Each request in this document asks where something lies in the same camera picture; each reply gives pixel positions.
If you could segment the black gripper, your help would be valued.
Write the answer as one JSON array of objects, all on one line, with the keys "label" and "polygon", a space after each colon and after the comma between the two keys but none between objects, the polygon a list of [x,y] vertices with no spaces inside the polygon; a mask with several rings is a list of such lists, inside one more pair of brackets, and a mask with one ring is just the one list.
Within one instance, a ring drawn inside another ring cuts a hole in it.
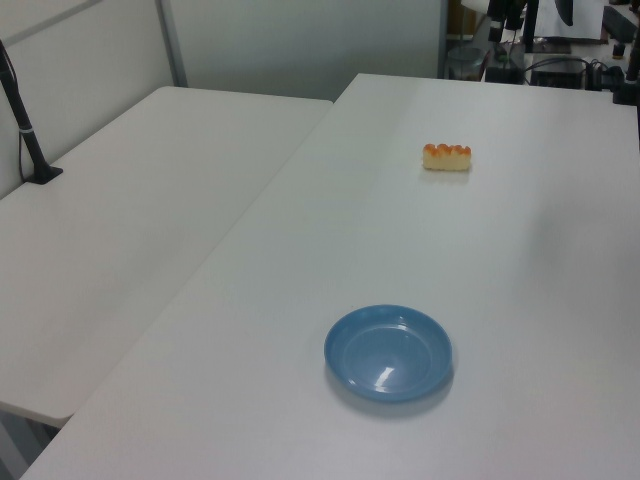
[{"label": "black gripper", "polygon": [[506,29],[521,29],[524,8],[525,0],[490,0],[487,7],[487,15],[491,18],[489,41],[501,41],[502,21],[506,20]]}]

